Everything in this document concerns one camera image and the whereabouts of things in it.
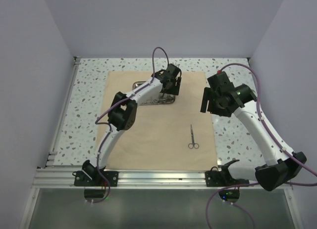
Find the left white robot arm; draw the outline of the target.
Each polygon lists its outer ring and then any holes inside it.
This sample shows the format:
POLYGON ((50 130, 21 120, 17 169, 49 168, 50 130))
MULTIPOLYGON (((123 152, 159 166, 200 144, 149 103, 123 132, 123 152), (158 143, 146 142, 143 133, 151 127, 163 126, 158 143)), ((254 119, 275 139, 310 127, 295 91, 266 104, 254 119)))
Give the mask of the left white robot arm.
POLYGON ((179 67, 168 64, 166 69, 152 73, 147 81, 134 90, 115 94, 111 107, 95 122, 101 125, 100 120, 104 116, 108 117, 104 123, 108 129, 99 144, 96 158, 87 160, 82 165, 82 172, 89 184, 99 185, 106 178, 101 169, 106 167, 107 160, 119 138, 135 123, 138 106, 159 93, 179 95, 181 75, 182 71, 179 67))

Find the beige cloth wrap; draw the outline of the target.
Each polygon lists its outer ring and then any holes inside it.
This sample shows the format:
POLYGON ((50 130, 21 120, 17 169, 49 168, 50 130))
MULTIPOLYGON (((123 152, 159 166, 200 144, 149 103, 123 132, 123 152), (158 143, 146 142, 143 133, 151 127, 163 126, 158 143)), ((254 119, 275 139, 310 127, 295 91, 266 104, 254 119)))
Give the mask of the beige cloth wrap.
POLYGON ((173 104, 142 105, 118 140, 106 167, 112 170, 207 171, 217 165, 212 117, 201 113, 203 72, 184 72, 173 104), (189 149, 190 125, 198 149, 189 149))

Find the steel surgical scissors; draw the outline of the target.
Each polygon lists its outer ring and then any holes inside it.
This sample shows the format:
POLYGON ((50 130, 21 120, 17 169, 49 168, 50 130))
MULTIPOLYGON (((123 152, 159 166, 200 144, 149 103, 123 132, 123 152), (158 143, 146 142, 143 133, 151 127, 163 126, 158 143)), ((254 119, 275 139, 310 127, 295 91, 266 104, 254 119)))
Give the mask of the steel surgical scissors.
POLYGON ((200 146, 195 142, 194 131, 192 124, 190 125, 191 142, 188 144, 189 149, 198 149, 200 146))

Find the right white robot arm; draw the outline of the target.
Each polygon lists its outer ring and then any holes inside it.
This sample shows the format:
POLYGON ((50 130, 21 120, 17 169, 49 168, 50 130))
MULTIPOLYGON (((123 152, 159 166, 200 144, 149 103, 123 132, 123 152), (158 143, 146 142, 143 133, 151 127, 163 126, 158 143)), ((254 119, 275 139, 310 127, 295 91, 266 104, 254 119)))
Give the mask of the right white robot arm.
POLYGON ((209 171, 210 178, 223 186, 256 181, 262 188, 272 191, 297 176, 306 163, 302 152, 295 152, 283 141, 257 106, 258 98, 246 84, 235 87, 225 72, 208 78, 204 89, 201 112, 221 117, 235 117, 245 126, 259 147, 265 164, 250 166, 241 160, 231 160, 219 171, 209 171))

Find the steel instrument tray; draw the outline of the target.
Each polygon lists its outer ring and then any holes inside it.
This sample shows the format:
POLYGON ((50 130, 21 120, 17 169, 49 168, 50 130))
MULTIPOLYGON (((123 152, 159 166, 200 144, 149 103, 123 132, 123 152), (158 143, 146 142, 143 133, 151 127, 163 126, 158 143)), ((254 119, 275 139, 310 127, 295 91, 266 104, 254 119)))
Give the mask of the steel instrument tray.
POLYGON ((162 105, 173 104, 176 100, 176 96, 172 94, 157 93, 150 98, 140 103, 140 105, 162 105))

